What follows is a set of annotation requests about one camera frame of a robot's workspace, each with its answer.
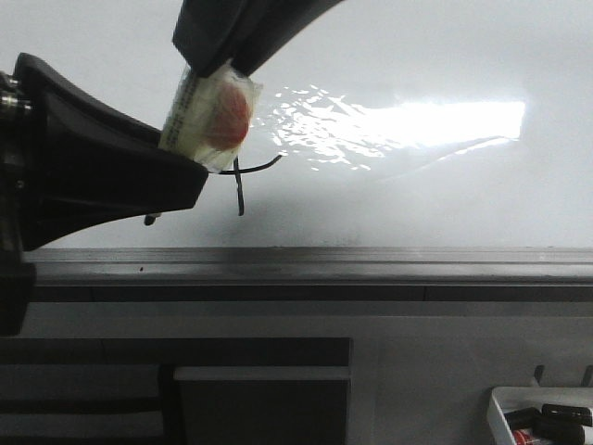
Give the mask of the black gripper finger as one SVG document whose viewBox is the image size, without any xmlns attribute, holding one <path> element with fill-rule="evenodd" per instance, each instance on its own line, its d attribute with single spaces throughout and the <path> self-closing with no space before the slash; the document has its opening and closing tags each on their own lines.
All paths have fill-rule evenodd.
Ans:
<svg viewBox="0 0 593 445">
<path fill-rule="evenodd" d="M 184 1 L 172 43 L 203 78 L 227 62 L 249 76 L 338 4 L 338 0 Z"/>
</svg>

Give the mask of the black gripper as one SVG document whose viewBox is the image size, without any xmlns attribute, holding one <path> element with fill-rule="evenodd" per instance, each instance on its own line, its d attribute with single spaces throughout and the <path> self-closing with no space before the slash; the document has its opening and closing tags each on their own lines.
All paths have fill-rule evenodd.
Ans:
<svg viewBox="0 0 593 445">
<path fill-rule="evenodd" d="M 36 270 L 22 259 L 83 229 L 191 209 L 208 171 L 160 132 L 87 95 L 42 59 L 1 73 L 1 335 L 20 333 Z"/>
</svg>

